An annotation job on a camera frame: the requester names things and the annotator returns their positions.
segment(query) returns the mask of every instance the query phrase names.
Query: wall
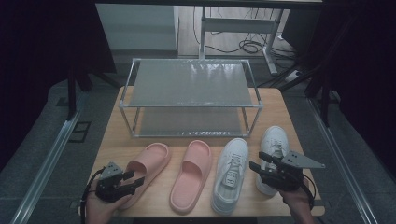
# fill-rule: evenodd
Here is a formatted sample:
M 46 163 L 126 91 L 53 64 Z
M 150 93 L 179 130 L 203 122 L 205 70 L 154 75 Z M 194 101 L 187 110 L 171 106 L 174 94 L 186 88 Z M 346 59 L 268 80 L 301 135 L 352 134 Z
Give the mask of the wall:
M 96 4 L 111 50 L 177 50 L 177 7 Z

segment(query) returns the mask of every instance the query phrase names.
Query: robotic arm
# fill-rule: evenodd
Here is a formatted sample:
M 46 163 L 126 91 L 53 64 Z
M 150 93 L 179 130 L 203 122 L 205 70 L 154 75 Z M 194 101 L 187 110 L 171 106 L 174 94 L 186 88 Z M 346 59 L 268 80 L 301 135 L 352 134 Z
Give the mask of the robotic arm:
M 309 188 L 304 184 L 303 169 L 325 168 L 324 164 L 313 161 L 295 151 L 291 151 L 282 160 L 265 152 L 259 152 L 259 158 L 276 166 L 276 170 L 263 170 L 259 164 L 253 161 L 249 162 L 249 168 L 260 175 L 262 183 L 284 191 L 302 188 L 308 195 L 311 209 L 313 208 L 315 195 L 312 195 Z

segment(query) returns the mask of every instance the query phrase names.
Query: black cable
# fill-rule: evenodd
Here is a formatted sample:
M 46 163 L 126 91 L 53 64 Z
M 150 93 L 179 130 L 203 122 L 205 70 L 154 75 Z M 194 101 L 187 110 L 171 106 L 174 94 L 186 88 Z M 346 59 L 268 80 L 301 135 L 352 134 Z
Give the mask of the black cable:
M 88 182 L 87 186 L 84 189 L 84 193 L 81 196 L 81 200 L 79 201 L 79 214 L 81 219 L 81 224 L 85 224 L 85 205 L 87 204 L 87 197 L 90 193 L 91 183 L 96 178 L 97 175 L 101 174 L 106 167 L 96 171 L 96 173 L 91 177 L 90 181 Z
M 303 174 L 303 176 L 306 177 L 311 182 L 312 186 L 314 187 L 314 192 L 315 192 L 314 195 L 312 194 L 312 192 L 309 190 L 309 188 L 304 183 L 304 179 L 302 179 L 302 180 L 297 179 L 297 177 L 295 177 L 294 175 L 291 175 L 289 173 L 285 173 L 285 175 L 287 175 L 291 179 L 294 179 L 294 181 L 296 181 L 300 185 L 300 187 L 306 193 L 306 196 L 308 196 L 309 208 L 312 210 L 312 208 L 314 208 L 314 205 L 315 205 L 315 197 L 317 196 L 317 187 L 315 186 L 312 179 Z

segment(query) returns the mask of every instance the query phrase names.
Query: shoelace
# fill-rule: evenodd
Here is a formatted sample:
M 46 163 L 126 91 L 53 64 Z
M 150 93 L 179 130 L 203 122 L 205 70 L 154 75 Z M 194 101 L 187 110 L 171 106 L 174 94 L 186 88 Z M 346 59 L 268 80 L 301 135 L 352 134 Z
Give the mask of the shoelace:
M 276 139 L 271 139 L 271 146 L 270 147 L 274 147 L 274 153 L 271 155 L 273 157 L 277 157 L 278 159 L 282 160 L 283 159 L 283 152 L 282 152 L 282 141 L 280 140 L 276 140 Z M 276 165 L 273 163 L 267 163 L 267 168 L 268 171 L 272 171 L 276 169 Z
M 230 168 L 224 176 L 223 184 L 234 188 L 239 177 L 239 167 L 242 166 L 242 157 L 237 154 L 231 155 Z

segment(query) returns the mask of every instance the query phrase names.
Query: aluminum rail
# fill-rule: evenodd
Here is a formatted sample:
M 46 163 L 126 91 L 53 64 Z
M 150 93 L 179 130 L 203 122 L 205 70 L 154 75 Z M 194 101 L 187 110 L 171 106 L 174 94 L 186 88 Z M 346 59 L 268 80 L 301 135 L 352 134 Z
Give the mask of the aluminum rail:
M 371 208 L 370 203 L 368 202 L 364 192 L 356 181 L 354 175 L 347 165 L 347 161 L 341 152 L 340 147 L 337 145 L 331 130 L 326 127 L 324 122 L 322 121 L 318 106 L 312 102 L 313 100 L 307 99 L 308 104 L 315 116 L 315 120 L 320 128 L 320 132 L 322 133 L 325 141 L 332 153 L 332 157 L 334 158 L 335 163 L 337 164 L 338 169 L 340 170 L 341 176 L 344 178 L 346 186 L 349 190 L 349 193 L 352 196 L 352 199 L 355 201 L 356 206 L 358 207 L 359 212 L 361 213 L 361 217 L 364 223 L 378 223 L 373 210 Z
M 25 194 L 20 207 L 18 208 L 14 218 L 12 218 L 10 223 L 27 223 L 29 220 L 30 215 L 32 215 L 33 210 L 35 209 L 35 206 L 41 196 L 41 193 L 50 179 L 53 169 L 55 168 L 59 158 L 62 155 L 62 152 L 64 151 L 64 146 L 66 145 L 71 132 L 73 132 L 73 129 L 87 99 L 88 93 L 86 92 L 83 92 L 78 97 L 76 113 L 70 120 L 64 122 L 64 126 L 55 139 L 55 142 L 53 143 L 47 158 L 41 165 L 40 170 L 35 176 L 35 180 L 32 182 L 32 185 Z

